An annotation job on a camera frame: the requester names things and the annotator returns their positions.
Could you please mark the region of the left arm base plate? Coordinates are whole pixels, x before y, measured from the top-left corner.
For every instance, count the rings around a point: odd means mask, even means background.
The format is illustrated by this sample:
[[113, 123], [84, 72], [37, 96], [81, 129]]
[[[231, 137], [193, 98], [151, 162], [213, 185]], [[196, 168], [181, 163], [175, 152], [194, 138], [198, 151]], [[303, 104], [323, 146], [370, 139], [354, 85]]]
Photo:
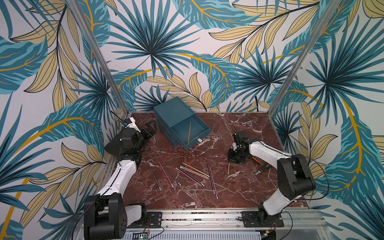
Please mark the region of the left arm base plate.
[[162, 226], [163, 213], [162, 212], [148, 212], [147, 215], [139, 221], [132, 223], [130, 229], [150, 228], [159, 229]]

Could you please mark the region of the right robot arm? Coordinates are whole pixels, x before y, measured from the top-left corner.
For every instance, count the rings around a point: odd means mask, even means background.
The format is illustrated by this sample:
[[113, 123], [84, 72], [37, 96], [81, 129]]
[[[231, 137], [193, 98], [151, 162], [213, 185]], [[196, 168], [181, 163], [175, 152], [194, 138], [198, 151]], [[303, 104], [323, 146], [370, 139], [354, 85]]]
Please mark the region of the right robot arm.
[[285, 153], [260, 140], [249, 139], [242, 131], [234, 133], [233, 140], [228, 161], [239, 164], [255, 157], [277, 170], [278, 188], [259, 207], [260, 217], [275, 217], [292, 202], [315, 190], [316, 183], [305, 156]]

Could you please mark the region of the teal top drawer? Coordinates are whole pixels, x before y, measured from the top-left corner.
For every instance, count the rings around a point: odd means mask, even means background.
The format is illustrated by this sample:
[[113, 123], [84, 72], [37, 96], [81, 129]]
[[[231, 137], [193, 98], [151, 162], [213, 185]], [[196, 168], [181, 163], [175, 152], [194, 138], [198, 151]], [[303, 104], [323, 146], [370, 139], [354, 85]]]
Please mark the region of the teal top drawer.
[[[188, 144], [189, 123], [192, 122], [191, 139]], [[211, 132], [211, 128], [197, 115], [194, 114], [171, 127], [171, 133], [178, 143], [189, 150], [202, 141]]]

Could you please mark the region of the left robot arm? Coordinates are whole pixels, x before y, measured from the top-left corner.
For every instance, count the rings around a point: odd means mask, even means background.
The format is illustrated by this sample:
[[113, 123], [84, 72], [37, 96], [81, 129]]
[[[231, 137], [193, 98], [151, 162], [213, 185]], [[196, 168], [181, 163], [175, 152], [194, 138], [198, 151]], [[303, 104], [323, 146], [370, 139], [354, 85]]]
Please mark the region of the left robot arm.
[[142, 204], [125, 206], [123, 195], [142, 160], [142, 148], [157, 132], [155, 121], [139, 129], [134, 118], [123, 121], [123, 127], [106, 146], [105, 151], [117, 157], [115, 171], [106, 185], [84, 203], [84, 238], [86, 240], [122, 239], [131, 225], [147, 222]]

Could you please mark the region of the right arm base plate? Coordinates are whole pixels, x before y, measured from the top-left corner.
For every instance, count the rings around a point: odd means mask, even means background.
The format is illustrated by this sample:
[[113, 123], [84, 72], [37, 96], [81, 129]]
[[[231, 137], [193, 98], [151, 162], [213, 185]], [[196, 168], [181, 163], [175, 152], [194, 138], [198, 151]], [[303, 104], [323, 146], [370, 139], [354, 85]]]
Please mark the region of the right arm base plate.
[[284, 222], [281, 214], [270, 216], [263, 211], [243, 211], [238, 220], [245, 228], [282, 228]]

